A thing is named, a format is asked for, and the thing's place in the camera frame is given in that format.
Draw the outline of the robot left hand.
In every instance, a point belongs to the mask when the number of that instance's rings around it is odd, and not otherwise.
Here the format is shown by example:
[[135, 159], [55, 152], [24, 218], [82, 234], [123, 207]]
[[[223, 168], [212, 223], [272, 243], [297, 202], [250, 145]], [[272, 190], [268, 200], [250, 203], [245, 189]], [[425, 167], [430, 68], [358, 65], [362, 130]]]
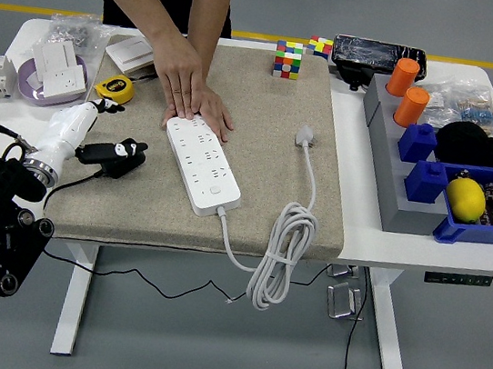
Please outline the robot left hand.
[[61, 174], [64, 162], [72, 157], [83, 165], [126, 165], [136, 167], [145, 160], [147, 144], [127, 138], [120, 143], [81, 145], [97, 116], [125, 111], [122, 105], [110, 99], [96, 99], [57, 111], [52, 115], [33, 153], [26, 164], [41, 165]]

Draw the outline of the person's right hand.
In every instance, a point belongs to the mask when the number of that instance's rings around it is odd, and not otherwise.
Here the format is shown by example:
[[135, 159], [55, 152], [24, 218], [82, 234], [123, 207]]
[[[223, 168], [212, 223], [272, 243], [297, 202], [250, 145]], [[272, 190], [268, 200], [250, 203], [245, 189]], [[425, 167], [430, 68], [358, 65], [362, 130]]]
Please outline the person's right hand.
[[190, 120], [199, 112], [203, 94], [200, 56], [182, 36], [154, 41], [152, 47], [166, 101], [164, 121], [172, 117]]

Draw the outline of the person's left hand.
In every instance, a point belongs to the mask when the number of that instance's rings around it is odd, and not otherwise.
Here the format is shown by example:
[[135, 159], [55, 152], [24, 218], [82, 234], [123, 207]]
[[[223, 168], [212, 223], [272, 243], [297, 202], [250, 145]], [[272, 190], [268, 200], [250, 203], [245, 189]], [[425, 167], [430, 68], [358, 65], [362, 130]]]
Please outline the person's left hand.
[[190, 90], [163, 86], [166, 109], [162, 116], [162, 128], [172, 118], [193, 119], [200, 115], [221, 143], [227, 142], [228, 132], [234, 128], [231, 114], [224, 105], [222, 98], [207, 85], [195, 87], [194, 93]]

